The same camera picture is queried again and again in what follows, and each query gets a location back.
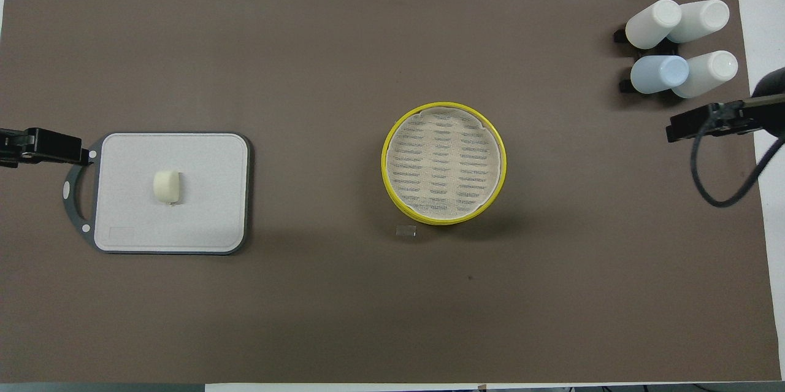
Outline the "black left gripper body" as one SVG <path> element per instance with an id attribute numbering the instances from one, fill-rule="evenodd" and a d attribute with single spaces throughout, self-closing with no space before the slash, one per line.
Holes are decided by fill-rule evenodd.
<path id="1" fill-rule="evenodd" d="M 1 129 L 1 166 L 17 168 L 23 162 L 22 148 L 27 144 L 25 130 Z"/>

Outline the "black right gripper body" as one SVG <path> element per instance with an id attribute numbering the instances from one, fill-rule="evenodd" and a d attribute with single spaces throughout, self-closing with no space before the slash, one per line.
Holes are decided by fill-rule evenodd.
<path id="1" fill-rule="evenodd" d="M 737 99 L 729 103 L 712 103 L 712 136 L 749 134 L 762 129 L 757 120 L 762 104 L 753 99 Z"/>

